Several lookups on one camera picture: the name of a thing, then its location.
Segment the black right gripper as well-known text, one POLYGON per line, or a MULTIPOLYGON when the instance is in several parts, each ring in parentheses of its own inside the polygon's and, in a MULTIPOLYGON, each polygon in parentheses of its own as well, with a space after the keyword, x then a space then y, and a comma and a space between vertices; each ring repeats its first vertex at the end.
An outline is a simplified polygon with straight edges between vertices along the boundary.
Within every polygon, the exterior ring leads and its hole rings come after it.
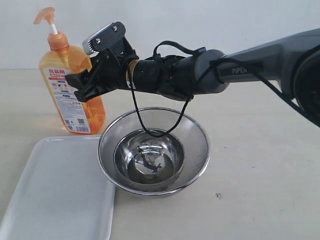
POLYGON ((139 57, 126 37, 111 48, 90 58, 92 69, 65 75, 67 83, 77 90, 74 92, 79 102, 88 102, 103 94, 127 86, 127 66, 139 57))

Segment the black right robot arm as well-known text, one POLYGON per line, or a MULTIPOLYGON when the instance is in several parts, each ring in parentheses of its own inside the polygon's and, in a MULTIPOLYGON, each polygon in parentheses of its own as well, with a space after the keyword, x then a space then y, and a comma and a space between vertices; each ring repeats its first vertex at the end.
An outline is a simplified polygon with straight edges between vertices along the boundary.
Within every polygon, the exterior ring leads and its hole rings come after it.
POLYGON ((157 94, 187 104, 196 95, 223 92, 231 83, 261 81, 311 123, 320 124, 320 31, 312 29, 226 55, 166 41, 184 56, 154 51, 140 59, 125 42, 106 48, 93 67, 66 75, 80 102, 114 90, 157 94))

